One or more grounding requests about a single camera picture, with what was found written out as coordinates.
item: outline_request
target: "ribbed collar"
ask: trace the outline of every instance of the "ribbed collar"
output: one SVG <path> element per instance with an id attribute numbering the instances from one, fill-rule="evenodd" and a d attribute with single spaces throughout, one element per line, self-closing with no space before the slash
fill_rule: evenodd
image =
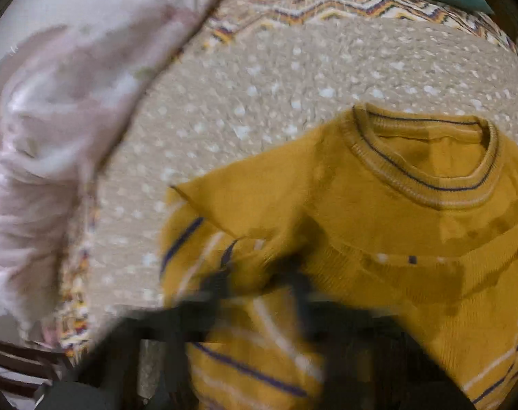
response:
<path id="1" fill-rule="evenodd" d="M 500 177 L 503 140 L 494 124 L 480 117 L 406 114 L 359 104 L 343 117 L 342 130 L 348 146 L 367 168 L 412 200 L 432 208 L 478 206 L 490 197 Z M 487 151 L 471 174 L 440 178 L 411 165 L 378 134 L 425 141 L 453 137 L 481 147 L 487 144 Z"/>

